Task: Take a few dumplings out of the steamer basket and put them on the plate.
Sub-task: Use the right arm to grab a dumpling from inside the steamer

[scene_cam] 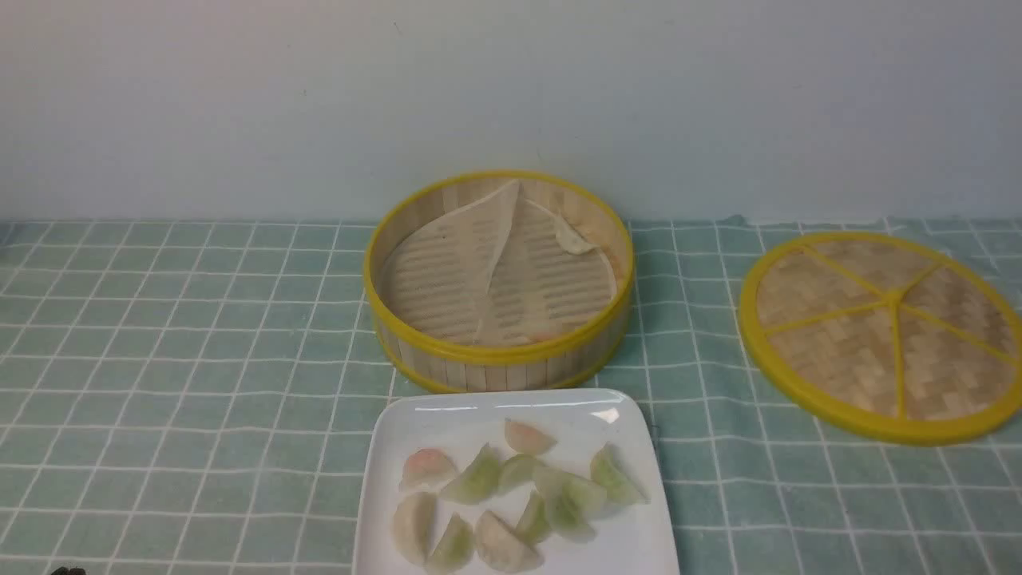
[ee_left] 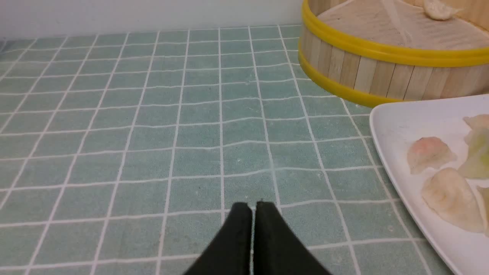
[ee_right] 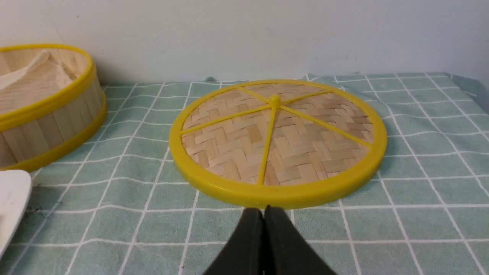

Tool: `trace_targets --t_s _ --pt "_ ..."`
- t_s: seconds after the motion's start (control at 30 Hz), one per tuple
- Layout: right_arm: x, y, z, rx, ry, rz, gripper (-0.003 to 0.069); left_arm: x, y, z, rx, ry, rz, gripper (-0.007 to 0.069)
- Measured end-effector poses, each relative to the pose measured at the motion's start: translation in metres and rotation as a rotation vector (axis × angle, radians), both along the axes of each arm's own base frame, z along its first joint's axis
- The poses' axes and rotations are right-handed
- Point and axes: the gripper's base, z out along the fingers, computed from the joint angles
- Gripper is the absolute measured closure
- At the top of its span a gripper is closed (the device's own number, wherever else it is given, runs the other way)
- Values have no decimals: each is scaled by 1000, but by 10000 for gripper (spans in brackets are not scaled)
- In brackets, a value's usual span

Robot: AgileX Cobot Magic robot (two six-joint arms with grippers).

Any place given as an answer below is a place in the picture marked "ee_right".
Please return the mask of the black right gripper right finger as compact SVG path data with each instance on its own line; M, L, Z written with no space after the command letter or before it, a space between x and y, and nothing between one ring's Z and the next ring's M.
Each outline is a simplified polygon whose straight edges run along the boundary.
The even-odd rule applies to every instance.
M267 233L265 275L336 274L300 235L284 209L267 206L264 226Z

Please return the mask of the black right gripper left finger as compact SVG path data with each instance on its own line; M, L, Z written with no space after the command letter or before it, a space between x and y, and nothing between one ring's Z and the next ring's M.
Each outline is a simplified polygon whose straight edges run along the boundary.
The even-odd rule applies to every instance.
M263 223L259 209L244 209L231 237L204 274L261 275Z

